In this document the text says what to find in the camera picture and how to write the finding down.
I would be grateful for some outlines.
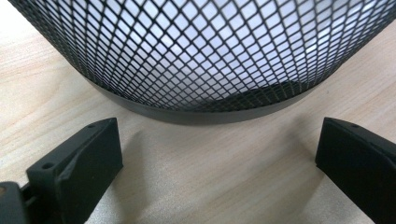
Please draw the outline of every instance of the wooden table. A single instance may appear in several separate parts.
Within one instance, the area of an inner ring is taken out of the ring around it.
[[[372,223],[315,165],[324,117],[396,140],[396,23],[302,101],[269,116],[182,126],[96,91],[0,3],[0,181],[85,125],[116,117],[125,167],[89,223]]]

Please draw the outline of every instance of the pen holder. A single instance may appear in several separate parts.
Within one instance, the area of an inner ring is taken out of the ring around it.
[[[9,1],[107,97],[182,123],[292,104],[396,15],[396,0]]]

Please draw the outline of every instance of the diamond mesh pattern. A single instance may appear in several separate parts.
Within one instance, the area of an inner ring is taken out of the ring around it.
[[[196,112],[308,91],[396,16],[396,0],[10,2],[95,84]]]

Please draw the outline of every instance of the table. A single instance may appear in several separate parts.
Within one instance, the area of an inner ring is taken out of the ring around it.
[[[295,105],[186,126],[96,91],[7,1],[0,3],[0,181],[85,125],[119,121],[124,168],[88,223],[372,223],[315,165],[324,117],[396,140],[396,22]]]

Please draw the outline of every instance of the mesh trash can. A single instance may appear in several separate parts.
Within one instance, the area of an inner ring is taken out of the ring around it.
[[[292,104],[396,17],[396,0],[9,0],[93,86],[172,122]]]

